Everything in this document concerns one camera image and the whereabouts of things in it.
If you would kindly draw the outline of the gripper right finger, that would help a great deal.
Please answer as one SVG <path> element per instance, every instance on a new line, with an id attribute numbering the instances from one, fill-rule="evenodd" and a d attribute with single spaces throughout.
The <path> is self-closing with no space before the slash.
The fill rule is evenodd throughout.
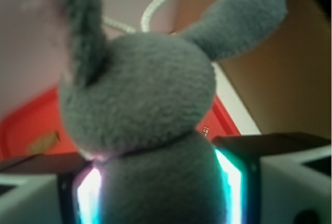
<path id="1" fill-rule="evenodd" d="M 331 223 L 331 140 L 307 133 L 213 139 L 226 223 Z"/>

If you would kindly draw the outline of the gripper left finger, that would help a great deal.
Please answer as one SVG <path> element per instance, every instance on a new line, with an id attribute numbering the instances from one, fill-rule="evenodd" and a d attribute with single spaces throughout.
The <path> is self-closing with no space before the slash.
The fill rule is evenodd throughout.
<path id="1" fill-rule="evenodd" d="M 1 161 L 1 223 L 100 223 L 101 175 L 77 153 Z"/>

